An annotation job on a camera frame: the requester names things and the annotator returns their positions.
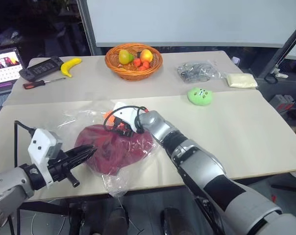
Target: laptop screen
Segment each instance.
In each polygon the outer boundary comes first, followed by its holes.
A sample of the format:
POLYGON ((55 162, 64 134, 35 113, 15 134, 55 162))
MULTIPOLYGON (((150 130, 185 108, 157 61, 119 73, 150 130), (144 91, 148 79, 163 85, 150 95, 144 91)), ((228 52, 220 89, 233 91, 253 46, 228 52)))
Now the laptop screen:
POLYGON ((20 77, 22 62, 16 48, 0 51, 0 93, 12 89, 20 77))

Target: remote control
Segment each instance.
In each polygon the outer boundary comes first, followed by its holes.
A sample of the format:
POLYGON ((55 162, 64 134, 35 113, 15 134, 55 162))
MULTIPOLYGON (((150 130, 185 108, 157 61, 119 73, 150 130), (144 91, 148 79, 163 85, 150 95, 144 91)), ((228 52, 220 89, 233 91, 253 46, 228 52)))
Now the remote control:
POLYGON ((31 66, 27 69, 22 69, 19 71, 19 73, 20 76, 27 81, 33 82, 41 77, 49 75, 54 71, 60 70, 62 64, 63 61, 59 57, 53 56, 37 65, 31 66))

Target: sponge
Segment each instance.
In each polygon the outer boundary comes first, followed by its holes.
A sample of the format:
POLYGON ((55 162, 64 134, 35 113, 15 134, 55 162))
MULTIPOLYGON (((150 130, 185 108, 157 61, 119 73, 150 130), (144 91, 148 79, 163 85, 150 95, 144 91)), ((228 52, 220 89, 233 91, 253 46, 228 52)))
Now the sponge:
POLYGON ((226 79, 230 87, 255 88, 258 86, 256 80, 250 73, 229 73, 226 79))

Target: plastic bag of hardware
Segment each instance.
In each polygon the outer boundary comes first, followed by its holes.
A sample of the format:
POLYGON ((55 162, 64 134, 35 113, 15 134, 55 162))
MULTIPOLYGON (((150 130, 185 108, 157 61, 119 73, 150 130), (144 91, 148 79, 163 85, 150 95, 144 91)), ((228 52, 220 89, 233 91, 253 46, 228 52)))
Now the plastic bag of hardware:
POLYGON ((54 131, 67 148, 93 144, 97 151, 86 164, 103 179, 109 194, 120 197, 132 188, 143 167, 149 166, 158 145, 149 132, 128 137, 106 131, 104 117, 113 107, 112 102, 99 101, 67 111, 54 131))
POLYGON ((177 72, 185 83, 206 82, 224 77, 223 73, 208 61, 186 62, 177 67, 177 72))

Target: red cloth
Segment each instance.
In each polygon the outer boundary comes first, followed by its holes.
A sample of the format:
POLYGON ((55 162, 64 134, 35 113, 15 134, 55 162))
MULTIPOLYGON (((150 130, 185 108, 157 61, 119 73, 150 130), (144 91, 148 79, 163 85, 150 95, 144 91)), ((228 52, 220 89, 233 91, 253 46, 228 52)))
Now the red cloth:
POLYGON ((120 168, 144 158, 151 151, 153 140, 149 132, 124 137, 105 131, 103 125, 98 124, 88 126, 79 133, 75 147, 83 144, 93 144, 97 148, 87 161, 93 170, 116 175, 120 168))

